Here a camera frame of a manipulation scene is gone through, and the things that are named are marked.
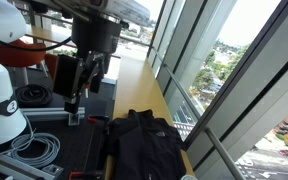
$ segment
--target black cable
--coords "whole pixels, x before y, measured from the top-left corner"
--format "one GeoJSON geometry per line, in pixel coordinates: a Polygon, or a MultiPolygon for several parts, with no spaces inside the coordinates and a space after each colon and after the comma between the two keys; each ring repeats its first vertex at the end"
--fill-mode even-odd
{"type": "Polygon", "coordinates": [[[37,84],[29,84],[15,90],[20,107],[39,107],[47,105],[52,100],[52,91],[37,84]]]}
{"type": "Polygon", "coordinates": [[[11,44],[8,44],[6,42],[3,42],[0,40],[0,45],[4,45],[4,46],[7,46],[7,47],[10,47],[10,48],[14,48],[14,49],[18,49],[18,50],[23,50],[23,51],[33,51],[33,52],[39,52],[39,51],[49,51],[49,50],[52,50],[52,49],[55,49],[55,48],[58,48],[62,45],[65,45],[67,44],[68,42],[71,41],[71,37],[68,37],[67,39],[65,39],[63,42],[60,42],[54,46],[49,46],[49,47],[46,47],[46,48],[41,48],[41,49],[30,49],[30,48],[23,48],[23,47],[18,47],[18,46],[14,46],[14,45],[11,45],[11,44]]]}

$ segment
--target aluminum rail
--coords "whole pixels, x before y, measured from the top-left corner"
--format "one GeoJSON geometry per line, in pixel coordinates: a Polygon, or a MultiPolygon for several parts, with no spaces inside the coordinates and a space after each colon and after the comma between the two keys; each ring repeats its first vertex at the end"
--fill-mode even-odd
{"type": "Polygon", "coordinates": [[[152,46],[152,49],[154,50],[158,59],[161,60],[161,62],[163,62],[163,57],[158,53],[157,49],[154,46],[152,46]]]}
{"type": "Polygon", "coordinates": [[[123,36],[123,35],[120,35],[120,39],[124,39],[124,40],[127,40],[127,41],[131,41],[131,42],[133,42],[133,43],[135,43],[135,44],[140,44],[140,45],[143,45],[143,46],[150,46],[149,44],[146,44],[146,43],[143,43],[143,42],[141,42],[141,41],[137,41],[137,40],[131,39],[131,38],[129,38],[129,37],[127,37],[127,36],[123,36]]]}
{"type": "Polygon", "coordinates": [[[222,145],[222,143],[219,141],[219,139],[216,137],[216,135],[214,134],[214,132],[210,129],[210,128],[206,128],[205,129],[205,133],[207,134],[207,136],[210,138],[210,140],[212,141],[215,149],[217,150],[217,152],[220,154],[220,156],[222,157],[224,163],[226,164],[226,166],[228,167],[228,169],[231,171],[232,175],[234,176],[235,179],[238,180],[243,180],[245,179],[245,177],[243,176],[243,174],[241,173],[241,171],[238,169],[238,167],[235,165],[233,159],[231,158],[231,156],[229,155],[229,153],[226,151],[226,149],[224,148],[224,146],[222,145]]]}
{"type": "Polygon", "coordinates": [[[180,91],[180,93],[183,95],[187,105],[190,107],[190,109],[192,110],[194,116],[197,118],[197,120],[199,120],[201,118],[200,113],[196,110],[194,104],[192,103],[189,95],[186,93],[186,91],[184,90],[184,88],[182,87],[182,85],[180,84],[180,82],[177,80],[177,78],[175,77],[175,75],[173,74],[173,72],[168,68],[168,66],[166,64],[162,65],[167,72],[169,73],[169,75],[171,76],[173,82],[175,83],[175,85],[177,86],[178,90],[180,91]]]}

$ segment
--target street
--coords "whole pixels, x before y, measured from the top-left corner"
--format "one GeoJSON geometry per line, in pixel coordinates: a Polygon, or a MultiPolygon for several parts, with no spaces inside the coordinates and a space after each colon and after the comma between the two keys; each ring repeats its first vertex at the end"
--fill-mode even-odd
{"type": "MultiPolygon", "coordinates": [[[[243,158],[253,161],[253,166],[246,166],[237,163],[246,179],[288,179],[288,157],[278,152],[257,150],[247,152],[243,158]]],[[[232,179],[231,175],[222,176],[221,179],[232,179]]]]}

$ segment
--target cable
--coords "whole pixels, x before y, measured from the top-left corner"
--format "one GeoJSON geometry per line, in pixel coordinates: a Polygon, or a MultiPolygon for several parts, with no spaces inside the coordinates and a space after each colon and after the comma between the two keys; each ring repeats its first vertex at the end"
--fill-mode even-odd
{"type": "Polygon", "coordinates": [[[41,48],[41,49],[30,49],[30,48],[23,48],[23,47],[18,47],[18,46],[14,46],[14,45],[11,45],[9,43],[6,43],[6,42],[3,42],[0,40],[0,45],[4,45],[4,46],[7,46],[7,47],[10,47],[10,48],[14,48],[14,49],[17,49],[17,50],[23,50],[23,51],[33,51],[33,52],[38,52],[38,51],[49,51],[49,50],[52,50],[52,49],[55,49],[55,48],[58,48],[62,45],[65,45],[67,44],[68,42],[71,41],[71,37],[68,37],[67,39],[65,39],[63,42],[60,42],[54,46],[49,46],[49,47],[46,47],[46,48],[41,48]]]}
{"type": "Polygon", "coordinates": [[[30,134],[25,134],[15,138],[11,143],[11,149],[0,153],[0,156],[3,154],[10,154],[12,158],[35,168],[45,167],[57,157],[61,145],[60,141],[58,138],[48,133],[34,133],[27,116],[23,112],[22,114],[27,122],[30,134]],[[17,152],[25,150],[33,141],[38,141],[46,145],[43,154],[34,158],[23,158],[19,156],[17,152]]]}
{"type": "Polygon", "coordinates": [[[15,90],[18,104],[21,107],[38,107],[52,100],[52,91],[41,85],[29,84],[15,90]]]}

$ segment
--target zipper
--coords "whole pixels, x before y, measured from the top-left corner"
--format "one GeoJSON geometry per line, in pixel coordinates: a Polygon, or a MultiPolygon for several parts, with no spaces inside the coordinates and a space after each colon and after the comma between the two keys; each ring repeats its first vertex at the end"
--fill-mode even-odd
{"type": "Polygon", "coordinates": [[[147,148],[148,137],[147,137],[147,132],[146,132],[147,130],[144,129],[143,122],[138,117],[137,113],[136,113],[136,119],[139,122],[139,127],[141,128],[141,132],[142,132],[142,136],[143,136],[144,156],[145,156],[145,164],[146,164],[146,174],[148,175],[148,180],[152,180],[151,166],[150,166],[150,162],[149,162],[149,159],[148,159],[148,148],[147,148]]]}

